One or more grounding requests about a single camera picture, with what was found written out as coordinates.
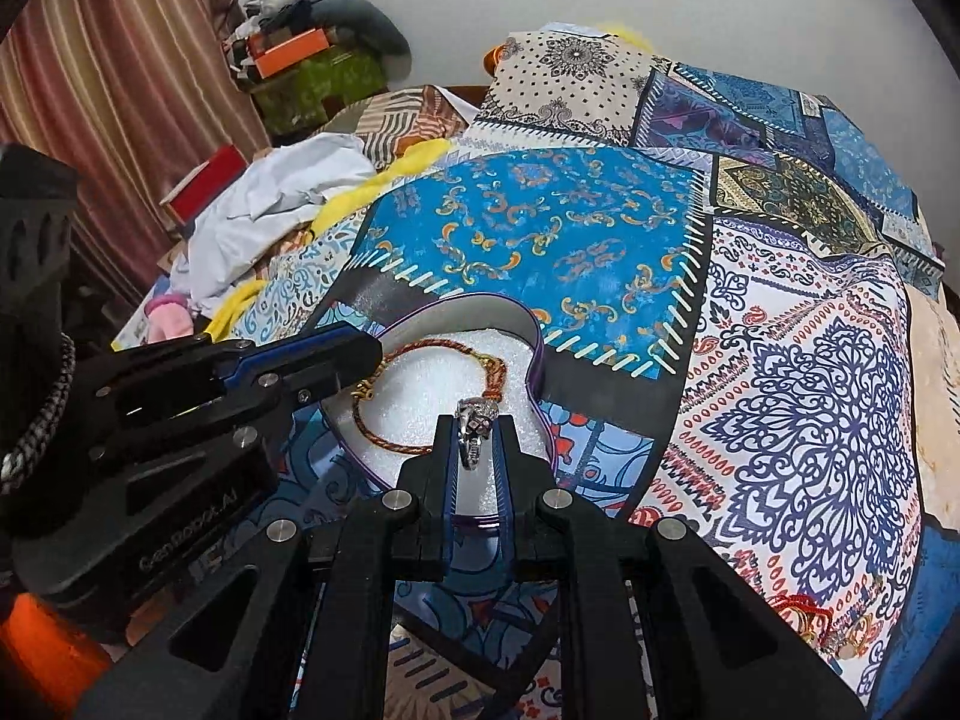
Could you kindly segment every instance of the bracelet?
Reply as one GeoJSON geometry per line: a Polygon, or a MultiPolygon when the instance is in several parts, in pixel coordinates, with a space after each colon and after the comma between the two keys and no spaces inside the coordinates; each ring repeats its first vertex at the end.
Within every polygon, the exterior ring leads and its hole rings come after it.
{"type": "MultiPolygon", "coordinates": [[[[373,400],[373,382],[375,382],[376,379],[383,373],[383,371],[386,370],[387,365],[390,365],[390,363],[393,362],[397,357],[400,357],[407,352],[412,352],[414,349],[422,349],[426,346],[440,346],[441,348],[445,349],[453,349],[454,351],[458,351],[462,354],[473,357],[474,360],[480,362],[480,365],[483,365],[484,372],[486,372],[487,375],[487,388],[484,389],[480,399],[490,401],[491,406],[493,406],[493,410],[496,410],[496,405],[494,404],[499,403],[503,399],[503,386],[507,379],[507,364],[503,362],[500,357],[481,354],[475,349],[467,346],[465,343],[459,343],[459,341],[448,341],[445,338],[424,338],[421,341],[413,341],[412,343],[405,344],[405,346],[400,346],[400,348],[392,351],[390,354],[384,357],[383,362],[381,362],[373,372],[373,376],[361,381],[352,393],[353,420],[357,424],[357,429],[360,431],[363,437],[373,445],[379,446],[381,449],[385,449],[388,452],[397,452],[397,454],[400,455],[426,455],[433,451],[433,446],[404,445],[403,443],[388,442],[386,439],[379,437],[363,422],[363,418],[360,415],[360,402],[364,400],[373,400]]],[[[469,401],[474,400],[477,400],[477,398],[469,398],[469,401]]]]}

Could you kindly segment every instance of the bed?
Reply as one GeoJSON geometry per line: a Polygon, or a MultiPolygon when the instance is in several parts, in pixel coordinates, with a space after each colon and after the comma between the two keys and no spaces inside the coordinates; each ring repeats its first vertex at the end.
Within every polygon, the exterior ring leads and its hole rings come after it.
{"type": "MultiPolygon", "coordinates": [[[[272,261],[232,336],[520,300],[558,485],[685,519],[870,717],[919,712],[960,647],[960,330],[913,191],[822,95],[578,28],[497,57],[472,124],[430,130],[443,156],[272,261]]],[[[378,169],[404,94],[365,111],[378,169]]],[[[376,492],[321,412],[295,421],[280,489],[196,579],[277,517],[376,492]]],[[[385,717],[559,718],[555,597],[509,581],[495,533],[462,533],[448,579],[397,585],[385,717]]]]}

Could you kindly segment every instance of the metal screw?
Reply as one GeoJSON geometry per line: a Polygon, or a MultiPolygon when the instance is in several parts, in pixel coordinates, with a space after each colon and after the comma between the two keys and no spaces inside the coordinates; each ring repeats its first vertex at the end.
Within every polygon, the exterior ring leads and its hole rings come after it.
{"type": "Polygon", "coordinates": [[[566,509],[573,503],[573,496],[566,490],[555,488],[555,490],[547,490],[544,493],[544,503],[551,509],[566,509]]]}
{"type": "Polygon", "coordinates": [[[244,425],[233,431],[233,443],[241,449],[246,449],[256,441],[257,435],[256,427],[253,427],[253,425],[244,425]]]}
{"type": "Polygon", "coordinates": [[[296,536],[296,523],[289,519],[275,519],[267,526],[267,538],[282,544],[296,536]]]}
{"type": "Polygon", "coordinates": [[[656,532],[669,541],[679,541],[686,536],[686,526],[675,517],[664,517],[656,522],[656,532]]]}
{"type": "Polygon", "coordinates": [[[383,497],[380,498],[380,501],[388,509],[392,509],[394,512],[399,512],[401,509],[406,509],[414,502],[414,496],[410,493],[407,493],[406,490],[390,490],[390,493],[383,493],[383,497]]]}

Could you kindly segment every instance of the striped curtain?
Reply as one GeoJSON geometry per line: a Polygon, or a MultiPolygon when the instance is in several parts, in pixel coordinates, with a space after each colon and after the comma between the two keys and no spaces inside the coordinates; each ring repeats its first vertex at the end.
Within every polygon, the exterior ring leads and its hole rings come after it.
{"type": "Polygon", "coordinates": [[[219,146],[269,144],[224,64],[232,2],[30,0],[0,44],[0,142],[80,172],[75,255],[128,304],[171,245],[160,199],[219,146]]]}

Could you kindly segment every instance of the orange object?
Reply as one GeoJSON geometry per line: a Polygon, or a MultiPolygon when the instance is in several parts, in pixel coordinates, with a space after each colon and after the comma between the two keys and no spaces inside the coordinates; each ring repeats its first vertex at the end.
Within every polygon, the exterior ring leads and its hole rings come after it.
{"type": "Polygon", "coordinates": [[[253,61],[256,62],[256,69],[260,71],[260,75],[267,79],[296,62],[329,48],[330,42],[323,34],[323,30],[314,29],[296,35],[295,38],[272,49],[267,49],[261,57],[253,61]]]}
{"type": "Polygon", "coordinates": [[[63,717],[74,713],[80,695],[112,664],[97,642],[27,593],[16,597],[10,616],[0,623],[0,647],[23,682],[63,717]]]}

